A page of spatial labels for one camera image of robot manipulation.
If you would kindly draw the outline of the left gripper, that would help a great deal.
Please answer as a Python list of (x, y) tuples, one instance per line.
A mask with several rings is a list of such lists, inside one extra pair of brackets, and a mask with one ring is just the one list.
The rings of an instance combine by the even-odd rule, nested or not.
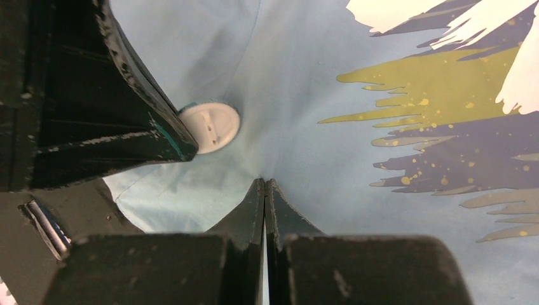
[(101, 179), (1, 193), (1, 304), (40, 304), (72, 242), (140, 232)]

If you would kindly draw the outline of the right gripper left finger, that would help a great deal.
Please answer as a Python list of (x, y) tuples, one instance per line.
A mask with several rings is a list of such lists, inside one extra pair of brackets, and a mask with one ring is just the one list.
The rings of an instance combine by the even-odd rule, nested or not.
[(259, 304), (264, 188), (202, 234), (94, 235), (73, 244), (44, 304)]

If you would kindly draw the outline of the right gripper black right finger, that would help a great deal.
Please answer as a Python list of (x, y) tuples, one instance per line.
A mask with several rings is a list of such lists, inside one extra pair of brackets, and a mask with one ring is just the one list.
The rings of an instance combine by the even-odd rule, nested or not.
[(455, 258), (425, 235), (327, 235), (265, 183), (271, 304), (471, 304)]

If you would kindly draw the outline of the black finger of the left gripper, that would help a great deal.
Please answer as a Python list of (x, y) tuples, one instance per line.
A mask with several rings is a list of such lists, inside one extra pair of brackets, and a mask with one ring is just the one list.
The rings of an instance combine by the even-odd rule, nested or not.
[(109, 1), (1, 2), (1, 190), (188, 162), (198, 144)]

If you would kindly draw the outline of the round brooch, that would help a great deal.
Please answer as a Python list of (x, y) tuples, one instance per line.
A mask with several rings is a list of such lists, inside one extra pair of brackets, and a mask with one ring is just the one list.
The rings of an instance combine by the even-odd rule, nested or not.
[(241, 127), (238, 110), (219, 101), (189, 104), (178, 117), (198, 144), (198, 155), (213, 153), (227, 146)]

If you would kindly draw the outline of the light blue printed t-shirt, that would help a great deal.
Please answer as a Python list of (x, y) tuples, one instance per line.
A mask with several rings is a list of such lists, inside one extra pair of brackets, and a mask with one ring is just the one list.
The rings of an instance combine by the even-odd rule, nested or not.
[(476, 304), (538, 303), (537, 1), (113, 1), (173, 105), (241, 127), (105, 179), (145, 232), (204, 231), (256, 178), (329, 234), (429, 234)]

